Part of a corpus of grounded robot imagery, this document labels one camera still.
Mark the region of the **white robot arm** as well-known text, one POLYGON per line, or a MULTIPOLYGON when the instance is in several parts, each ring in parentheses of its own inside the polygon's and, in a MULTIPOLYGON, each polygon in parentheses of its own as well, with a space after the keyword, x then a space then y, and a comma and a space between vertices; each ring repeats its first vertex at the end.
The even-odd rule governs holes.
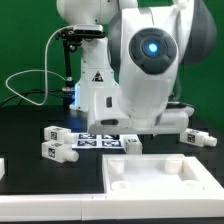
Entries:
POLYGON ((190 114, 170 102, 178 67, 214 48, 216 25, 204 0, 144 7, 137 0, 56 0, 68 49, 82 48, 73 109, 91 134, 173 134, 190 114))

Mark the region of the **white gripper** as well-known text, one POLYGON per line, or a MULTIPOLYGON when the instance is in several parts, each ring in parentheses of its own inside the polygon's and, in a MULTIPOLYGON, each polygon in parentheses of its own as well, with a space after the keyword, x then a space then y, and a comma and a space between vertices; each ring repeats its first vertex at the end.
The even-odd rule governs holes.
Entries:
POLYGON ((177 134, 186 130, 186 112, 168 109, 158 117, 134 118, 119 105, 119 90, 101 89, 94 93, 88 112, 87 131, 90 134, 177 134))

